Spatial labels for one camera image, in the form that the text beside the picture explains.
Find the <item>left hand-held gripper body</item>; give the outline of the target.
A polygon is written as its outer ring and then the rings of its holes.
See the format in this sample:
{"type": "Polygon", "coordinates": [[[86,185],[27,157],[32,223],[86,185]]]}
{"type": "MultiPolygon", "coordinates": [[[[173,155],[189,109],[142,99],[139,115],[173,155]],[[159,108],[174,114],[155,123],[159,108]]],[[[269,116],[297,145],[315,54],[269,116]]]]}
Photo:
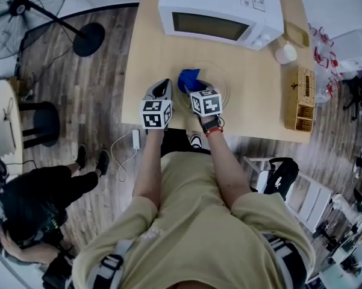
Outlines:
{"type": "Polygon", "coordinates": [[[144,129],[166,129],[172,117],[172,92],[160,98],[146,94],[140,103],[140,121],[144,129]]]}

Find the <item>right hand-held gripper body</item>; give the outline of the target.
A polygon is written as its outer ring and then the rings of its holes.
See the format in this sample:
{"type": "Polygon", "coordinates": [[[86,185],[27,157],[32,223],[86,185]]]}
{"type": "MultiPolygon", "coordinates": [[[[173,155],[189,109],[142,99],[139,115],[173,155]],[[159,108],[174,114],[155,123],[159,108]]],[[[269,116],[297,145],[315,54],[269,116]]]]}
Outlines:
{"type": "Polygon", "coordinates": [[[222,114],[222,96],[217,89],[207,89],[190,94],[192,111],[201,117],[222,114]]]}

